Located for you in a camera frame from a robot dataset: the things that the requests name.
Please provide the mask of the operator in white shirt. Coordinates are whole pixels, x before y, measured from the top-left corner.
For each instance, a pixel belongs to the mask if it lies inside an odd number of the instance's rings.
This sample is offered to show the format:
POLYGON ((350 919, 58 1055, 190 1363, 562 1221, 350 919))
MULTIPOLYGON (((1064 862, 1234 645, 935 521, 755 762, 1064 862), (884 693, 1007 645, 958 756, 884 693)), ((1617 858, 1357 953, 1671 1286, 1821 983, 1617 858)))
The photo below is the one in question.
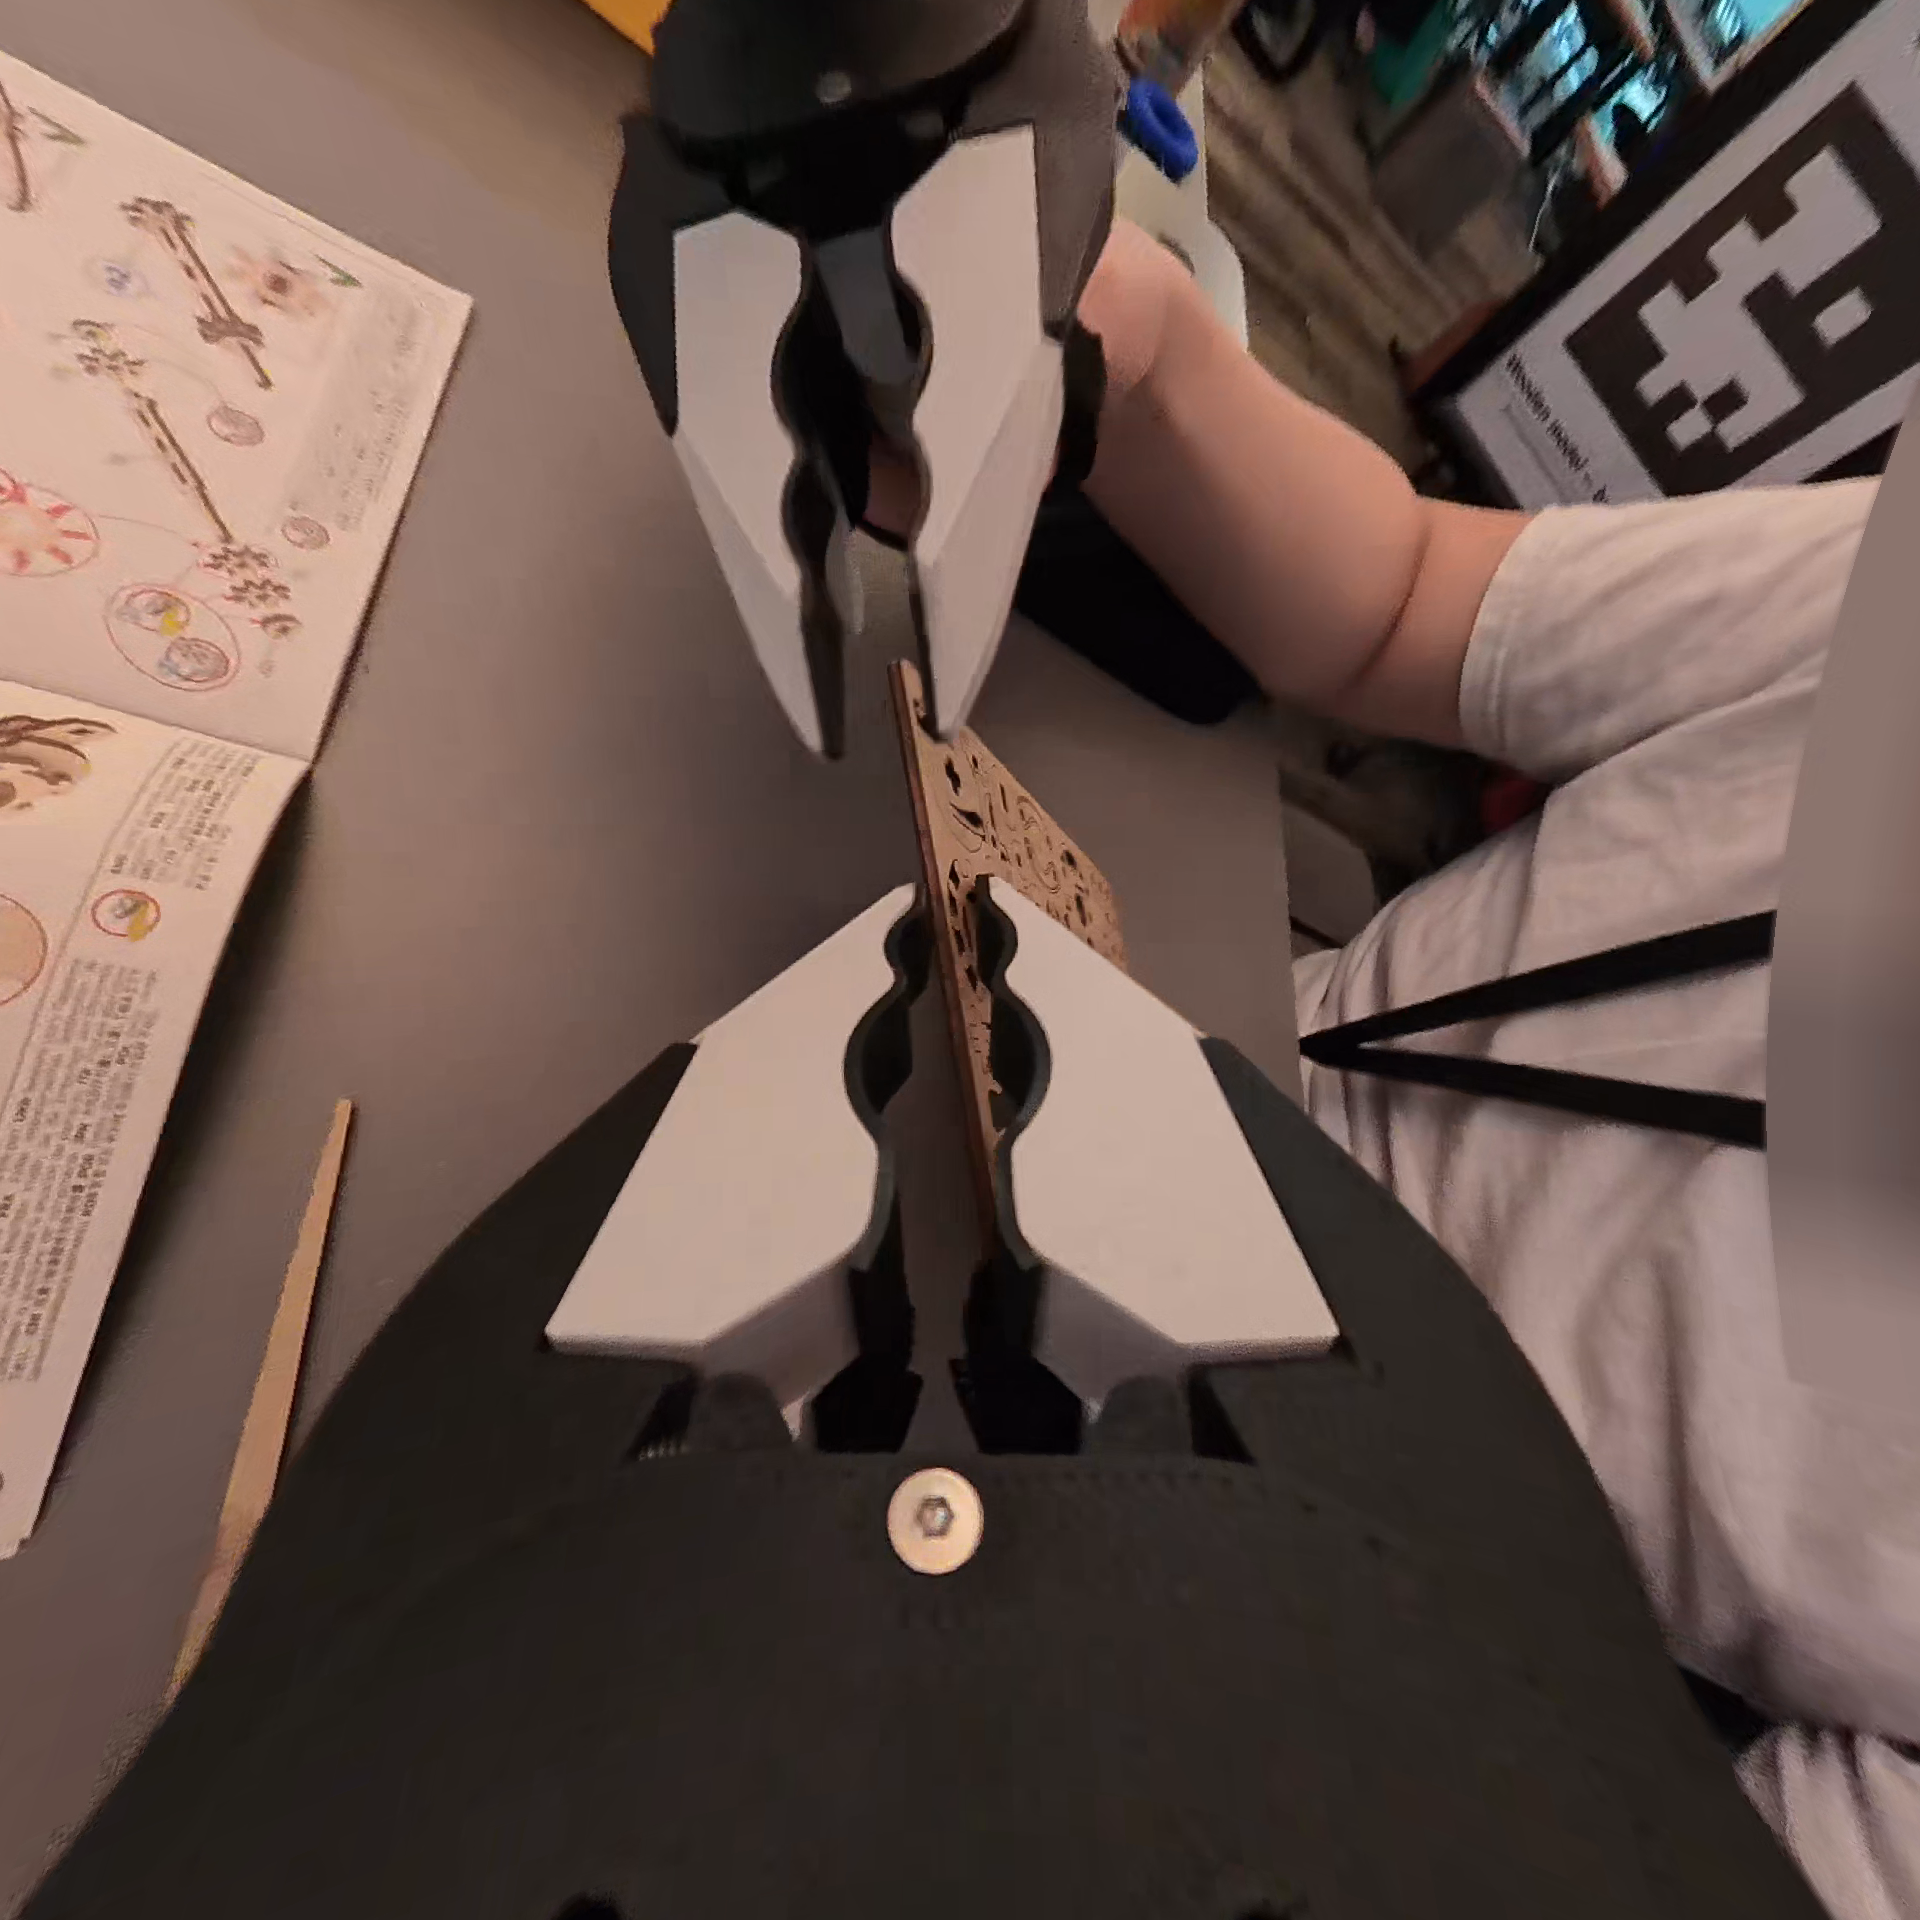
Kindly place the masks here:
MULTIPOLYGON (((1874 476, 1541 513, 1478 613, 1465 742, 1522 823, 1294 966, 1310 1028, 1778 905, 1874 476)), ((1501 1311, 1670 1651, 1835 1918, 1918 1913, 1918 1413, 1788 1376, 1764 1156, 1305 1069, 1310 1115, 1501 1311)))

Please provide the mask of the laser-cut wooden parts sheet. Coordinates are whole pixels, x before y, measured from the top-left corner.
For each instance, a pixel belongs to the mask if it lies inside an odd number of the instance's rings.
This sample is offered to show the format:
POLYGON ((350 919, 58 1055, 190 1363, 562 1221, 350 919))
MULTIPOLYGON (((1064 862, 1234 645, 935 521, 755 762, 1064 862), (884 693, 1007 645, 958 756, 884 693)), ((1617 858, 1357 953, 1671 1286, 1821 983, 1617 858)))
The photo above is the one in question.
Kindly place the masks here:
POLYGON ((891 659, 885 686, 964 1096, 975 1202, 981 1232, 995 1236, 995 1152, 1007 1101, 992 1069, 995 1002, 981 978, 975 882, 1007 879, 1121 972, 1130 972, 1130 953, 1112 882, 1044 803, 972 729, 942 739, 927 726, 922 681, 911 659, 891 659))

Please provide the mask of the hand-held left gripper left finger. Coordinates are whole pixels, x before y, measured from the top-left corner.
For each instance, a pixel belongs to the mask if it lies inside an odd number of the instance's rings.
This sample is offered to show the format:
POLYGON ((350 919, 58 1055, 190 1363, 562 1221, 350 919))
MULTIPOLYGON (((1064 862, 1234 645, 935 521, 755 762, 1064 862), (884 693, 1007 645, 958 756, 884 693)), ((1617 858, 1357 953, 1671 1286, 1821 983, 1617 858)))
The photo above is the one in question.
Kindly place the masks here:
POLYGON ((908 882, 712 1021, 547 1339, 752 1376, 818 1445, 898 1451, 922 1376, 885 1112, 920 995, 908 882))

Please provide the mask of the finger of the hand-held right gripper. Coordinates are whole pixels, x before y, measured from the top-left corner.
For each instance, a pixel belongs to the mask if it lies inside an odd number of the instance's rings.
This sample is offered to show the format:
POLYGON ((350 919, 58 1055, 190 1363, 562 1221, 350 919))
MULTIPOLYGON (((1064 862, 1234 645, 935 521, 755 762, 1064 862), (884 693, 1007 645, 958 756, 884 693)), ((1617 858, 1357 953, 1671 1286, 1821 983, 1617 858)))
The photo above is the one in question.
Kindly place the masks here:
POLYGON ((891 242, 927 328, 908 416, 922 468, 908 559, 927 729, 955 733, 1004 643, 1064 429, 1032 126, 950 145, 898 202, 891 242))
POLYGON ((758 665, 800 742, 847 753, 851 523, 811 378, 834 346, 797 238, 747 211, 678 232, 675 448, 758 665))

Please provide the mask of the instruction booklet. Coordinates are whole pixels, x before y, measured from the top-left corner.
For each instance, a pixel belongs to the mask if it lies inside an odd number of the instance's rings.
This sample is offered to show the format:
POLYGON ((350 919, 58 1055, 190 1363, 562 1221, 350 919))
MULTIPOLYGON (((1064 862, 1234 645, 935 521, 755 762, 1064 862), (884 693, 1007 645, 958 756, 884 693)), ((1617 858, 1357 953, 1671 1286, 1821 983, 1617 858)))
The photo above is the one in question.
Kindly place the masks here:
POLYGON ((468 323, 4 53, 4 1558, 468 323))

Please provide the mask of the blue round cap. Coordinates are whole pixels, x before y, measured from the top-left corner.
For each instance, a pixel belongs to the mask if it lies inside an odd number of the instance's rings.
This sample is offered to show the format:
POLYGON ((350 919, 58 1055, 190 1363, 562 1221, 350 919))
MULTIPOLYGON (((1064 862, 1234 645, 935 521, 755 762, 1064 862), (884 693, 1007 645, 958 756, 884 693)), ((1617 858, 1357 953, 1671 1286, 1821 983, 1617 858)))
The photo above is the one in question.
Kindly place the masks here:
POLYGON ((1121 133, 1170 183, 1185 183, 1202 156, 1198 132, 1162 83, 1134 75, 1121 93, 1121 133))

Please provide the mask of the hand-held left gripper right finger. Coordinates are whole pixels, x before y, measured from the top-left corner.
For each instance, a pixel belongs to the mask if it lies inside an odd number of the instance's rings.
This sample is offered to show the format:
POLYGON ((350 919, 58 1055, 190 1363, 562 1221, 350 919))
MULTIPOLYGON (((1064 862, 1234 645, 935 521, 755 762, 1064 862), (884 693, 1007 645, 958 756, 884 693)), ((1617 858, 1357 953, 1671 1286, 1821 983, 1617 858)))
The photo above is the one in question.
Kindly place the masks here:
POLYGON ((1118 1388, 1324 1359, 1337 1316, 1207 1035, 1007 879, 975 885, 995 1252, 958 1395, 988 1453, 1068 1453, 1118 1388))

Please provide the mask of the wooden stick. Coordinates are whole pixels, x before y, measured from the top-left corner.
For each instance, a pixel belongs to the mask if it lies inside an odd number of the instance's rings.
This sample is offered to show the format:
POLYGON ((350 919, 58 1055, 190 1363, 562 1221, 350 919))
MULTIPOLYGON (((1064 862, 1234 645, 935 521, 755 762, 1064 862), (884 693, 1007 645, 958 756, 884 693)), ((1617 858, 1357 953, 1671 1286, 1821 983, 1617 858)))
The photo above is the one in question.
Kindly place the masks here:
POLYGON ((321 1291, 338 1192, 344 1185, 344 1168, 350 1161, 352 1128, 354 1101, 340 1096, 328 1116, 322 1152, 307 1193, 307 1209, 301 1213, 297 1242, 284 1271, 274 1321, 268 1326, 260 1372, 251 1385, 248 1411, 237 1433, 237 1451, 232 1458, 220 1519, 215 1526, 211 1558, 190 1608, 174 1669, 161 1695, 162 1711, 174 1705, 181 1689, 201 1663, 205 1641, 211 1636, 225 1608, 244 1558, 251 1548, 260 1523, 265 1519, 268 1502, 274 1501, 278 1473, 284 1468, 284 1458, 291 1441, 291 1421, 301 1401, 307 1335, 314 1316, 314 1301, 321 1291))

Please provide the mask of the framed right tag sign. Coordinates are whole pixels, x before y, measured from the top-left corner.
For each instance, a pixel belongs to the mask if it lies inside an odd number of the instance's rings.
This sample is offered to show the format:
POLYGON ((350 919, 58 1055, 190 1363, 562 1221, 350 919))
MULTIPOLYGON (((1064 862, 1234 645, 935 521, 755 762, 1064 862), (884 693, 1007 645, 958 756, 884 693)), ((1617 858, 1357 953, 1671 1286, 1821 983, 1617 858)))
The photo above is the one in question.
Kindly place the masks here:
POLYGON ((1918 5, 1807 2, 1414 389, 1507 506, 1885 472, 1918 385, 1918 5))

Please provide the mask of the person's right forearm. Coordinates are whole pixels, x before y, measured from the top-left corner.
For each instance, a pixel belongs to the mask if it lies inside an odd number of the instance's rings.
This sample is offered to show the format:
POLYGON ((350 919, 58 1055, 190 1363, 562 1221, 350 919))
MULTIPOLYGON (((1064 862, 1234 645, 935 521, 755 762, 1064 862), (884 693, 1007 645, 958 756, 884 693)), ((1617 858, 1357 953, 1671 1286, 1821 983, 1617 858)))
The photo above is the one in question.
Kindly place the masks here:
POLYGON ((1462 748, 1478 613, 1531 513, 1420 495, 1271 378, 1134 222, 1114 222, 1078 318, 1108 369, 1087 492, 1118 536, 1264 693, 1462 748))

